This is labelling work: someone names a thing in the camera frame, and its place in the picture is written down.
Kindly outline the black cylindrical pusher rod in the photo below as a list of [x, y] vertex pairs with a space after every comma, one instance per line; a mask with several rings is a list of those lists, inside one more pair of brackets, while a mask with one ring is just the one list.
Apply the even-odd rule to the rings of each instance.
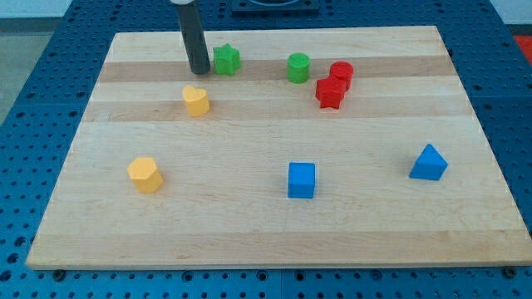
[[204, 38], [197, 2], [176, 2], [176, 11], [191, 71], [196, 75], [210, 70], [209, 53]]

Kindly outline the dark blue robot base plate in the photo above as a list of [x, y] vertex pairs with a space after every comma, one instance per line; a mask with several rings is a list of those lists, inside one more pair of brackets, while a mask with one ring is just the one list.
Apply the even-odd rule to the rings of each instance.
[[318, 13], [321, 0], [232, 0], [233, 17], [283, 15], [296, 12]]

